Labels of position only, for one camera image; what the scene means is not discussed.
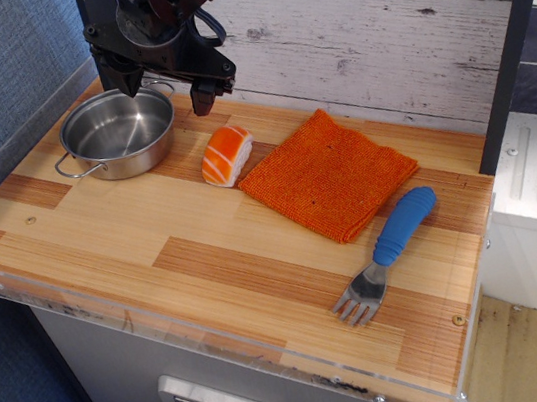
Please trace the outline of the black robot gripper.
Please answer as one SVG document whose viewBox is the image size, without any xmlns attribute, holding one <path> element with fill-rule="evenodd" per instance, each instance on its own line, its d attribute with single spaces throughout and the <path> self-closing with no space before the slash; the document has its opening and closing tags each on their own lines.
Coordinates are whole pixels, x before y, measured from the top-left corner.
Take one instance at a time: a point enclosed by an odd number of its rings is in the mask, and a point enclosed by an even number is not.
<svg viewBox="0 0 537 402">
<path fill-rule="evenodd" d="M 218 51 L 226 32 L 203 10 L 212 0 L 116 0 L 115 18 L 84 27 L 111 86 L 134 98 L 149 71 L 191 85 L 196 116 L 233 91 L 236 66 Z"/>
</svg>

